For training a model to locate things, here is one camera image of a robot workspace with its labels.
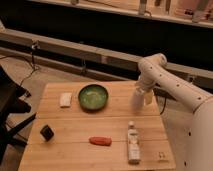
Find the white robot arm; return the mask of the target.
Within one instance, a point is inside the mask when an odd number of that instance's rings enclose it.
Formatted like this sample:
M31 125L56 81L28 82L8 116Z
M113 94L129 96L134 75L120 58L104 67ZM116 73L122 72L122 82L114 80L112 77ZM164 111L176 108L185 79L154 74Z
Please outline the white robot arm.
M185 171L213 171L213 94L171 74L166 64L161 53L141 58L137 89L145 93L158 84L193 113Z

